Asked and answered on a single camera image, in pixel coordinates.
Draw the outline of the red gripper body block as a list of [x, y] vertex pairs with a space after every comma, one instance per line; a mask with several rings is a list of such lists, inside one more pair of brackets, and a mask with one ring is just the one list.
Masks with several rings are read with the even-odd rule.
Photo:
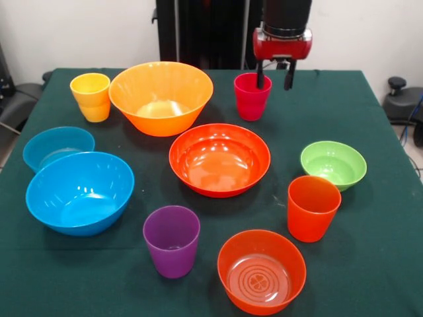
[[280, 39], [269, 36], [261, 28], [252, 34], [253, 52], [257, 60], [306, 59], [311, 51], [313, 34], [306, 29], [298, 38]]

